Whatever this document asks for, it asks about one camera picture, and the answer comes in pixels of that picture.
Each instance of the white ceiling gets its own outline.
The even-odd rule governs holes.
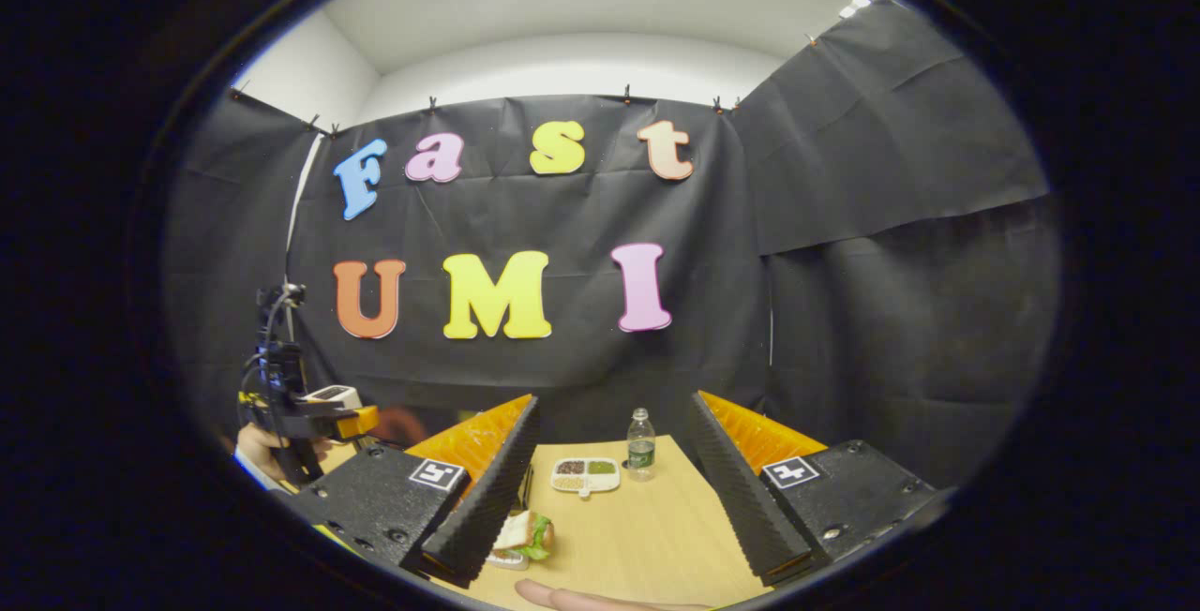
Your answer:
[[[325,12],[380,74],[480,44],[575,32],[641,32],[786,59],[850,0],[334,0]]]

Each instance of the sandwich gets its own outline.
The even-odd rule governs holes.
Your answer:
[[[554,543],[554,525],[550,517],[526,510],[510,515],[500,527],[500,534],[492,545],[497,556],[515,557],[523,555],[528,559],[550,557],[550,546]]]

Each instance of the human hand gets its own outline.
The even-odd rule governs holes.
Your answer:
[[[280,467],[280,462],[275,461],[271,456],[271,449],[280,447],[280,437],[274,432],[266,431],[259,427],[253,421],[245,424],[240,431],[238,431],[238,449],[241,454],[250,460],[254,466],[262,471],[266,478],[274,479],[277,483],[282,483],[286,477],[283,475],[283,468]],[[288,439],[283,438],[283,447],[288,447]],[[325,461],[329,456],[329,450],[332,448],[332,443],[329,438],[317,438],[312,441],[312,449],[317,453],[317,461]]]
[[[649,604],[613,599],[566,588],[556,589],[529,579],[517,581],[514,587],[517,594],[527,600],[557,611],[704,611],[710,609],[704,604]]]

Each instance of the wooden table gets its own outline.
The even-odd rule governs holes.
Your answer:
[[[552,555],[524,571],[485,564],[469,589],[434,579],[458,593],[508,609],[545,611],[514,589],[522,579],[619,599],[725,606],[770,588],[750,573],[716,492],[671,436],[659,436],[655,475],[588,499],[550,486],[557,460],[607,456],[620,462],[625,441],[542,444],[533,455],[529,507],[554,521]]]

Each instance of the white wall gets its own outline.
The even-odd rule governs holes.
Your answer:
[[[730,44],[632,34],[529,37],[455,52],[383,77],[356,122],[505,96],[622,95],[732,106],[785,59]]]
[[[379,82],[379,73],[342,30],[317,11],[288,30],[235,80],[245,94],[329,131],[358,122],[359,109]]]

